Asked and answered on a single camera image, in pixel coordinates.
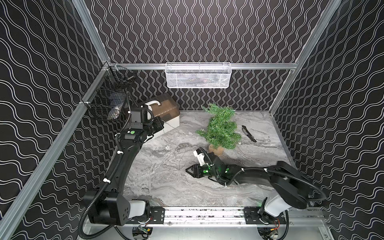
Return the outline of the small green christmas tree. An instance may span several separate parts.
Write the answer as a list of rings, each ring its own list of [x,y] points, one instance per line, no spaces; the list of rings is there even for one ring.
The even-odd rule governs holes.
[[[209,143],[209,152],[221,156],[224,150],[233,150],[241,141],[242,136],[237,132],[238,125],[232,121],[235,110],[230,107],[219,107],[209,104],[203,108],[212,117],[205,129],[196,133]]]

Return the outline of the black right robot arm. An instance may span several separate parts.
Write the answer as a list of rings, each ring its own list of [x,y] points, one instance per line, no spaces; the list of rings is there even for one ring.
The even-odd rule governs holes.
[[[288,164],[278,161],[274,166],[265,168],[242,167],[238,165],[209,166],[195,164],[186,168],[186,173],[193,178],[207,177],[225,187],[236,184],[254,184],[272,187],[277,192],[272,197],[263,200],[259,215],[277,217],[290,209],[306,209],[309,203],[310,188],[301,181],[291,179],[285,174],[304,180],[305,178]]]

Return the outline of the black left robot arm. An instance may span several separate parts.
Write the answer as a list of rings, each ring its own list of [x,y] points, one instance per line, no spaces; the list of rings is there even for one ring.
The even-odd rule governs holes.
[[[131,166],[143,144],[164,128],[160,117],[145,106],[131,110],[128,125],[115,137],[116,153],[106,176],[94,190],[86,192],[86,210],[80,222],[89,219],[93,224],[123,226],[130,221],[146,222],[151,218],[151,207],[146,200],[129,200],[124,188]]]

